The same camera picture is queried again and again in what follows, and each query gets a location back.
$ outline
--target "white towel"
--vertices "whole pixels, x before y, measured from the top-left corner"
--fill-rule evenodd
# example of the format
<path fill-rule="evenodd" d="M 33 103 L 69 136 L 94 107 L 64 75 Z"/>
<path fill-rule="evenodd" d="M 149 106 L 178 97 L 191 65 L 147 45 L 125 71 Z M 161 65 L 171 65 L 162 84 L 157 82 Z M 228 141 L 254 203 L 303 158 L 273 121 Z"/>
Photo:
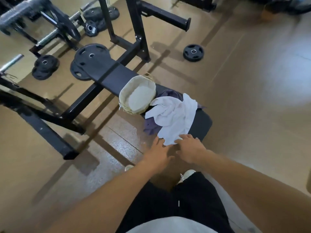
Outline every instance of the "white towel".
<path fill-rule="evenodd" d="M 159 138 L 164 138 L 164 145 L 175 144 L 180 139 L 179 135 L 188 134 L 197 110 L 197 102 L 186 93 L 184 101 L 170 96 L 155 98 L 150 105 L 154 106 L 146 112 L 145 119 L 154 117 L 155 123 L 162 126 L 158 133 Z"/>

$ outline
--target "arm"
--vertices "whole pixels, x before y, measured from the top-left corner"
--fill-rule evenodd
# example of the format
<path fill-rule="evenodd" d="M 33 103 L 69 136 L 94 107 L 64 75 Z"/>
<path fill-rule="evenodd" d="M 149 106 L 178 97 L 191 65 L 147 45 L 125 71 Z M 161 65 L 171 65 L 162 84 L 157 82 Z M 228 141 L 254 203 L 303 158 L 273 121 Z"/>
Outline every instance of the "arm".
<path fill-rule="evenodd" d="M 311 198 L 225 156 L 207 150 L 199 139 L 181 135 L 177 154 L 200 165 L 264 233 L 311 232 Z"/>
<path fill-rule="evenodd" d="M 143 160 L 127 172 L 104 184 L 75 208 L 66 212 L 47 233 L 114 233 L 127 209 L 146 182 L 169 163 L 164 140 L 157 137 Z"/>

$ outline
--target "basket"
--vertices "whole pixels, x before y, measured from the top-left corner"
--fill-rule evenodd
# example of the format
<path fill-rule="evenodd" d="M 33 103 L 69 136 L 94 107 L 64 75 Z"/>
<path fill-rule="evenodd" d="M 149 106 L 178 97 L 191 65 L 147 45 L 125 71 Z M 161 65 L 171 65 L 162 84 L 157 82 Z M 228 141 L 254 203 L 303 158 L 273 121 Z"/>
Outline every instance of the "basket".
<path fill-rule="evenodd" d="M 156 84 L 152 76 L 149 73 L 138 75 L 122 88 L 119 106 L 128 114 L 141 114 L 147 110 L 155 96 Z"/>

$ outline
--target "purple garment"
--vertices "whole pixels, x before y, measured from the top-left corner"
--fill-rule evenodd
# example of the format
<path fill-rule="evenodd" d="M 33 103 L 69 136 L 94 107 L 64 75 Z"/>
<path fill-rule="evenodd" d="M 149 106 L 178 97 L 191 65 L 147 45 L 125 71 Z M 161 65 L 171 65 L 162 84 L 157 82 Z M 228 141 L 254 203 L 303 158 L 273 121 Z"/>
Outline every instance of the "purple garment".
<path fill-rule="evenodd" d="M 183 95 L 180 92 L 177 92 L 173 89 L 167 89 L 164 92 L 162 92 L 161 94 L 159 94 L 157 96 L 158 97 L 162 97 L 162 96 L 171 96 L 177 99 L 180 99 L 181 101 L 184 100 Z M 202 109 L 203 107 L 199 104 L 197 104 L 197 108 L 198 109 Z M 149 119 L 145 119 L 145 129 L 144 132 L 147 133 L 149 136 L 153 135 L 153 134 L 157 134 L 160 130 L 161 130 L 161 126 L 157 125 L 155 123 L 155 119 L 154 117 L 151 117 Z"/>

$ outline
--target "shoe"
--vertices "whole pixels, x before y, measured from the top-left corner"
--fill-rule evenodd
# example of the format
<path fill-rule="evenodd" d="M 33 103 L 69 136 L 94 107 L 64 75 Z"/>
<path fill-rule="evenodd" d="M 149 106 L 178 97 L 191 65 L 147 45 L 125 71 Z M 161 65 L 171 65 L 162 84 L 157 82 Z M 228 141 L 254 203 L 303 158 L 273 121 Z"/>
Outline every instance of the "shoe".
<path fill-rule="evenodd" d="M 127 165 L 126 167 L 125 167 L 125 171 L 128 171 L 128 170 L 130 170 L 132 167 L 134 167 L 133 165 Z"/>
<path fill-rule="evenodd" d="M 181 179 L 177 184 L 182 183 L 184 180 L 186 180 L 189 176 L 191 176 L 195 172 L 196 172 L 195 170 L 190 169 L 190 170 L 186 171 L 183 175 L 180 174 Z"/>

